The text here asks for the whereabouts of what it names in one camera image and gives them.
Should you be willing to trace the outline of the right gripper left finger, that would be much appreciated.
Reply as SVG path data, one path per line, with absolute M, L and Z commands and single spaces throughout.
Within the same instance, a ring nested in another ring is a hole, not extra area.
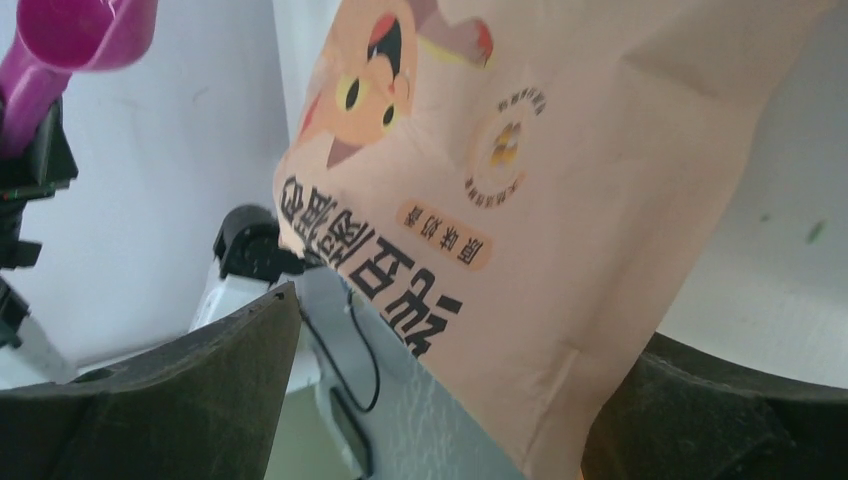
M 5 479 L 261 479 L 301 326 L 284 283 L 64 385 L 1 394 Z

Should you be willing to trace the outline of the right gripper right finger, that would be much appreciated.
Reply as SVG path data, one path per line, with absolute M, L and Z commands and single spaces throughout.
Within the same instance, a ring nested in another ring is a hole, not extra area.
M 655 334 L 601 409 L 586 479 L 847 480 L 847 392 Z

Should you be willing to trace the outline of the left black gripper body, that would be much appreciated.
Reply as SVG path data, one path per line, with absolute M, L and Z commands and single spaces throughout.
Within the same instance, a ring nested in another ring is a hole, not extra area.
M 56 100 L 23 153 L 1 162 L 1 269 L 30 268 L 42 245 L 20 238 L 25 207 L 48 200 L 78 176 L 63 128 L 62 101 Z

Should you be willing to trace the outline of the magenta plastic scoop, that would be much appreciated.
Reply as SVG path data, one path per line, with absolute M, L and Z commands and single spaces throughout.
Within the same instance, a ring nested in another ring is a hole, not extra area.
M 17 157 L 78 72 L 118 70 L 148 51 L 156 0 L 24 0 L 1 62 L 1 156 Z

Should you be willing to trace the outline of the pink cat litter bag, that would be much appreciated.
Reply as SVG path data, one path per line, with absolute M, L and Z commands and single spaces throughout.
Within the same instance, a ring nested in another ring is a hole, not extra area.
M 313 254 L 530 479 L 589 429 L 827 1 L 344 1 L 279 164 Z

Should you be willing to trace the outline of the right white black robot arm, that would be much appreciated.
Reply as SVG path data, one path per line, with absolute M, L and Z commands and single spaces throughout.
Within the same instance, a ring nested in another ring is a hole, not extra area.
M 260 479 L 271 457 L 302 321 L 271 282 L 306 264 L 276 246 L 270 213 L 232 210 L 214 244 L 223 280 L 257 301 L 220 322 L 67 384 L 1 394 L 5 479 Z M 355 440 L 360 479 L 507 479 L 517 471 L 432 378 L 411 379 L 378 419 L 390 446 L 338 388 L 327 397 Z M 718 359 L 662 335 L 602 408 L 582 461 L 588 479 L 843 479 L 847 393 Z

